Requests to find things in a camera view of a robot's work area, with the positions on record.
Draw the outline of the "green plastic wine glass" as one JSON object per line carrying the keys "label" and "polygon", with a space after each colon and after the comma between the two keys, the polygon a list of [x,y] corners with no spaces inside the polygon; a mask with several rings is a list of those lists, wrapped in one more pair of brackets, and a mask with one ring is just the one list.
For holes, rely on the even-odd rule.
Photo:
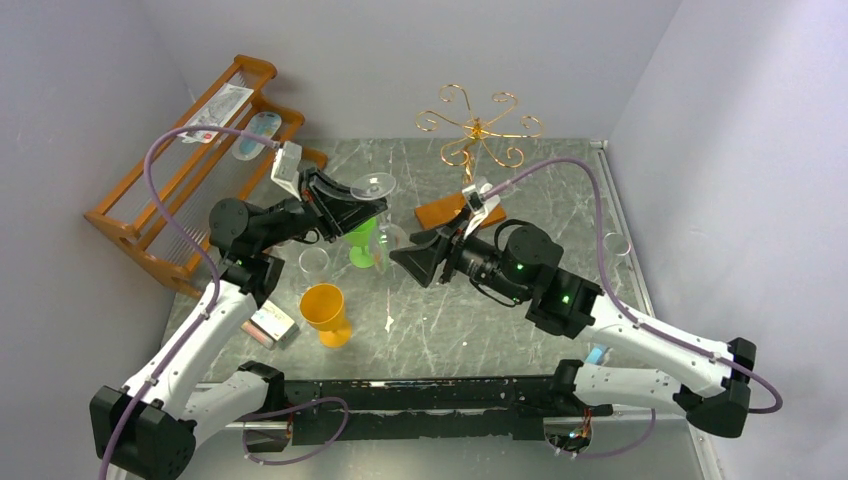
{"label": "green plastic wine glass", "polygon": [[351,246],[349,260],[353,266],[367,269],[374,265],[369,245],[371,234],[376,227],[377,219],[371,218],[343,236],[343,239]]}

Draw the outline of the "clear wine glass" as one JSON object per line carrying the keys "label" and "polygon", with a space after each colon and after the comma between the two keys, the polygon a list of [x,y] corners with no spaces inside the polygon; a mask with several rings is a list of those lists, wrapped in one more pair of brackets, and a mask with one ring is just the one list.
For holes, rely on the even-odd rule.
{"label": "clear wine glass", "polygon": [[[389,207],[389,195],[395,189],[396,184],[396,179],[391,174],[376,172],[360,177],[353,182],[350,189],[357,199],[385,198]],[[408,241],[408,235],[399,225],[391,221],[391,214],[388,210],[375,218],[377,219],[377,227],[371,234],[369,250],[374,260],[372,267],[380,274],[384,274],[391,264],[389,253],[394,249],[402,248]]]}

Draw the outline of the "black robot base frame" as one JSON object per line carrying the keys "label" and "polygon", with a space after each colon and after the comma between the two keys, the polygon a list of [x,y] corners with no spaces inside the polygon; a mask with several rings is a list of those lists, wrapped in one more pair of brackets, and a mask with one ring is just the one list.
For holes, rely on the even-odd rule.
{"label": "black robot base frame", "polygon": [[258,362],[242,367],[270,382],[259,410],[244,420],[288,420],[296,446],[420,437],[541,441],[547,418],[613,413],[609,404],[576,397],[572,360],[549,375],[418,379],[291,380]]}

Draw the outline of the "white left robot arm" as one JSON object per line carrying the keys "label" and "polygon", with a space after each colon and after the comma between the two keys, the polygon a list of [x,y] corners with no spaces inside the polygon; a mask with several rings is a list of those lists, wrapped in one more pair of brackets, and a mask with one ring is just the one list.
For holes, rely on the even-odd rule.
{"label": "white left robot arm", "polygon": [[285,262],[268,248],[310,232],[333,242],[388,208],[381,187],[345,186],[315,168],[291,185],[293,196],[270,207],[224,198],[211,209],[209,240],[224,268],[211,270],[191,319],[166,345],[122,387],[104,386],[90,402],[99,478],[115,467],[142,479],[176,479],[196,449],[229,423],[252,414],[271,420],[285,409],[283,373],[257,362],[205,392],[195,388],[276,289]]}

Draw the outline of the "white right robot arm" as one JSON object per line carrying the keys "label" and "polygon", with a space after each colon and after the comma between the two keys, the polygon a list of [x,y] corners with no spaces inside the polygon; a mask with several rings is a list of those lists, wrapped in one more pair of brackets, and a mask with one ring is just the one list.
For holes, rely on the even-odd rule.
{"label": "white right robot arm", "polygon": [[611,294],[559,266],[563,248],[539,227],[512,222],[504,245],[466,235],[450,222],[414,234],[390,252],[422,287],[465,275],[482,294],[514,308],[553,336],[597,342],[646,363],[644,369],[564,361],[549,389],[553,408],[571,415],[588,407],[621,404],[684,417],[715,436],[741,436],[750,406],[755,345],[743,338],[712,341],[688,334],[613,300]]}

